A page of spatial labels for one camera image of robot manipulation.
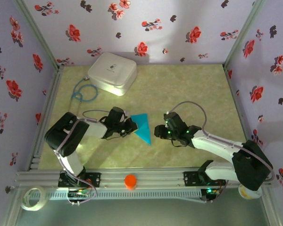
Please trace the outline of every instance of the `roll of tape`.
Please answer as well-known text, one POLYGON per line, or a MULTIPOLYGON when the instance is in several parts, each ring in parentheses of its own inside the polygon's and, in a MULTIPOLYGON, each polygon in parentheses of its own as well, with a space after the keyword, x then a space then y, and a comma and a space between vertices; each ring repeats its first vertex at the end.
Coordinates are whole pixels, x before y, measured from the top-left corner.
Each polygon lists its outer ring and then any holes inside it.
POLYGON ((29 210, 29 211, 37 211, 39 209, 41 209, 43 206, 45 206, 45 204, 48 201, 48 194, 45 191, 44 188, 40 187, 40 186, 36 186, 33 188, 30 188, 24 195, 23 199, 22 199, 22 204, 21 207, 25 210, 29 210), (35 204, 34 206, 31 206, 29 203, 29 200, 32 196, 32 194, 38 190, 40 192, 40 199, 37 202, 37 204, 35 204))

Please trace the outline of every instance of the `cyan paper triangle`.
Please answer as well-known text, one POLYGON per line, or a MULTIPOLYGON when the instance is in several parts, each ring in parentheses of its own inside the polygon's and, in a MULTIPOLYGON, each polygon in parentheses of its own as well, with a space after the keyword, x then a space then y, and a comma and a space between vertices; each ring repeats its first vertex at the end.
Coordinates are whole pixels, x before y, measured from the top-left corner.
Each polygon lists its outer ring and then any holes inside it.
POLYGON ((151 145, 151 134, 149 129, 148 115, 131 115, 131 119, 137 124, 138 129, 135 131, 136 135, 143 139, 147 144, 151 145))

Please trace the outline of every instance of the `white plastic box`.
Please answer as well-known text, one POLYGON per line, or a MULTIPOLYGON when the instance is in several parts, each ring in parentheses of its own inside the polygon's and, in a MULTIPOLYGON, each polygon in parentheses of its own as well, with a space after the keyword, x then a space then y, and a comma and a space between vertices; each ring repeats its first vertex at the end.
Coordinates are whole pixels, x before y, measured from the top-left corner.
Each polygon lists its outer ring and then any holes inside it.
POLYGON ((103 53, 88 71, 93 85, 118 96, 124 95, 136 78, 133 60, 103 53))

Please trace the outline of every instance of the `blue cable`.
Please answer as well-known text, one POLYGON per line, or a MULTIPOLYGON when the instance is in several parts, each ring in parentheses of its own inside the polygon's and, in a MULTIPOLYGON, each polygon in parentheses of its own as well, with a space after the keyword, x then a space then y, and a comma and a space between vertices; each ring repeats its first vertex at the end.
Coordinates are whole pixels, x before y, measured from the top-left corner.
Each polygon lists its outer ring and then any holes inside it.
POLYGON ((96 88, 96 86, 92 85, 92 84, 85 84, 85 85, 82 85, 77 91, 75 91, 75 89, 77 88, 77 86, 86 79, 82 78, 74 87, 73 91, 72 91, 72 95, 70 97, 70 99, 72 100, 73 98, 77 99, 78 101, 81 101, 81 102, 90 102, 92 100, 94 100, 97 96, 98 96, 98 88, 96 88), (83 99, 83 95, 82 93, 80 92, 84 87, 93 87, 95 89, 95 96, 93 98, 91 98, 90 100, 84 100, 83 99))

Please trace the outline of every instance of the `floral wallpaper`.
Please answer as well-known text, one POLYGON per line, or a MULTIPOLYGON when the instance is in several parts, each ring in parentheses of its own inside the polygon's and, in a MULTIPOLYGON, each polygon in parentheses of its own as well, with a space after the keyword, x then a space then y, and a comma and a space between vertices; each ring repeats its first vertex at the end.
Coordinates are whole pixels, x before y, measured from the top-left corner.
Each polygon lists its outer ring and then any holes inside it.
POLYGON ((266 1, 227 70, 247 133, 274 166, 283 225, 283 0, 266 1))
POLYGON ((103 52, 138 64, 221 64, 254 0, 24 2, 58 65, 91 65, 103 52))
POLYGON ((53 72, 16 6, 1 0, 0 225, 16 172, 26 170, 53 72))

